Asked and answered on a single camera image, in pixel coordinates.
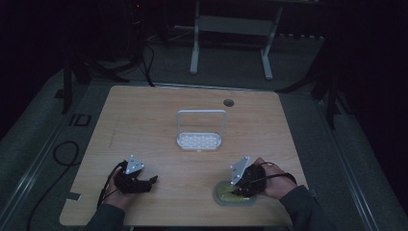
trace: hand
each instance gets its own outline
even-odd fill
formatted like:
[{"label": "hand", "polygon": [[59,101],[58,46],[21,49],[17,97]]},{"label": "hand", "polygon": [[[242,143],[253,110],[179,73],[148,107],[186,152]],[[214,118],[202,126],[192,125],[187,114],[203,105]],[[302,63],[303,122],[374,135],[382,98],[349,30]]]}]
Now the hand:
[{"label": "hand", "polygon": [[103,203],[113,205],[123,211],[126,211],[129,208],[129,206],[132,204],[132,202],[135,200],[136,194],[135,193],[123,194],[115,186],[114,179],[118,172],[119,170],[117,170],[114,173],[111,180],[109,181],[108,189],[106,189],[105,199],[103,200]]},{"label": "hand", "polygon": [[[258,158],[253,165],[262,166],[265,169],[266,176],[285,173],[285,171],[275,164],[267,165],[263,163],[265,163],[265,161],[262,158]],[[267,185],[263,194],[275,199],[281,199],[296,187],[297,184],[295,184],[290,178],[286,176],[278,176],[267,180]]]}]

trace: motion capture marker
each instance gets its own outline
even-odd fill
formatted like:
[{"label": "motion capture marker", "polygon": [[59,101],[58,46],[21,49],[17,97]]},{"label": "motion capture marker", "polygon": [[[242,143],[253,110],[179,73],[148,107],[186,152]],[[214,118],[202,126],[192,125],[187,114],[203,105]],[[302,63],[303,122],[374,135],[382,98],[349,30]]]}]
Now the motion capture marker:
[{"label": "motion capture marker", "polygon": [[141,163],[134,155],[130,155],[129,162],[126,168],[126,174],[133,173],[144,168],[144,164]]},{"label": "motion capture marker", "polygon": [[234,100],[232,100],[232,99],[225,99],[224,100],[224,105],[225,106],[227,106],[227,107],[232,107],[232,106],[234,106]]}]

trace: white plastic bracket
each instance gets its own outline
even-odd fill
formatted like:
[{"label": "white plastic bracket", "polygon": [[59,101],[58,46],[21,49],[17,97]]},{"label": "white plastic bracket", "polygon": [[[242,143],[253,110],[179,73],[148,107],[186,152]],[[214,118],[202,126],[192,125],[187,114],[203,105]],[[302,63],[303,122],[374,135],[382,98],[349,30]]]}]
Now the white plastic bracket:
[{"label": "white plastic bracket", "polygon": [[144,168],[144,164],[142,164],[134,155],[130,155],[128,166],[126,167],[126,174],[133,173],[142,168]]},{"label": "white plastic bracket", "polygon": [[241,180],[249,159],[251,158],[245,156],[242,160],[236,162],[233,166],[231,166],[231,185],[236,185]]}]

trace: small green object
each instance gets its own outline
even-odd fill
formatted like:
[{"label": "small green object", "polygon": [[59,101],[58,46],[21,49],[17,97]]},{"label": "small green object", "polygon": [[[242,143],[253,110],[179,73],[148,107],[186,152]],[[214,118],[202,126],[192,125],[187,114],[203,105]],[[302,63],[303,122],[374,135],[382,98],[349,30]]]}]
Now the small green object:
[{"label": "small green object", "polygon": [[244,197],[232,194],[238,187],[230,181],[219,182],[214,189],[214,198],[222,206],[248,206],[255,202],[256,196]]}]

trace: stand leg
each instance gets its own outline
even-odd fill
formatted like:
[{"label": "stand leg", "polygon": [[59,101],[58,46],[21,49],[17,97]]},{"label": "stand leg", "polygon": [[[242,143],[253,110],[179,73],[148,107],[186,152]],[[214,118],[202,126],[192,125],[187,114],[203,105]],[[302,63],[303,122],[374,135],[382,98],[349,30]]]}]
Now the stand leg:
[{"label": "stand leg", "polygon": [[69,53],[69,67],[75,75],[76,80],[79,84],[89,84],[91,78],[88,73],[88,68],[80,60],[78,55],[74,53]]},{"label": "stand leg", "polygon": [[190,74],[196,74],[198,70],[198,55],[200,47],[198,45],[198,34],[199,34],[199,18],[200,18],[200,1],[195,1],[195,22],[194,22],[194,46],[192,48],[191,55],[191,65],[190,65]]},{"label": "stand leg", "polygon": [[315,87],[312,89],[312,92],[310,92],[312,97],[314,99],[321,100],[329,90],[331,81],[331,76],[329,76],[327,73],[322,73],[319,76]]},{"label": "stand leg", "polygon": [[262,64],[264,66],[265,78],[267,80],[271,80],[273,78],[272,70],[270,69],[268,54],[270,51],[270,47],[272,46],[273,39],[275,38],[276,28],[279,23],[280,17],[282,15],[282,11],[283,11],[283,8],[279,8],[274,22],[271,22],[267,46],[265,47],[265,49],[261,50],[261,59],[262,59]]}]

